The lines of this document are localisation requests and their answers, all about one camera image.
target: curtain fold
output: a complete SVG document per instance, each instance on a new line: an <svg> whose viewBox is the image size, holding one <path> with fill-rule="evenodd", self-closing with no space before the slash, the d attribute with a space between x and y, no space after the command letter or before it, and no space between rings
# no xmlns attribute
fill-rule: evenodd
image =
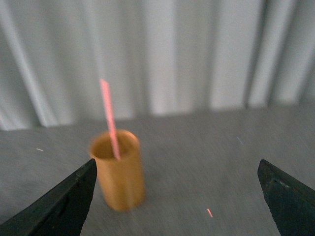
<svg viewBox="0 0 315 236"><path fill-rule="evenodd" d="M315 100L312 0L0 0L0 129Z"/></svg>

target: cylindrical container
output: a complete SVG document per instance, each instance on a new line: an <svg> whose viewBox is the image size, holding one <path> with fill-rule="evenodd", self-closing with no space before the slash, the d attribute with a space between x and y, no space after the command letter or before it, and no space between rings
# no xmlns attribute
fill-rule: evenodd
<svg viewBox="0 0 315 236"><path fill-rule="evenodd" d="M91 143L90 156L96 160L97 179L109 207L130 210L144 200L144 179L140 143L127 130L117 130L121 160L115 159L108 132Z"/></svg>

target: pink straw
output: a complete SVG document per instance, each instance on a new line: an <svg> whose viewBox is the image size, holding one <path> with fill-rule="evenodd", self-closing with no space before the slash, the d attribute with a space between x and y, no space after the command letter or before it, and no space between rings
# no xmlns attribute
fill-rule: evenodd
<svg viewBox="0 0 315 236"><path fill-rule="evenodd" d="M103 79L100 79L99 82L100 82L100 87L102 89L104 109L105 109L105 113L107 117L107 125L109 129L110 140L112 142L114 157L120 161L121 158L119 155L118 140L116 136L116 128L115 128L114 114L113 114L113 109L112 109L112 100L110 97L109 83Z"/></svg>

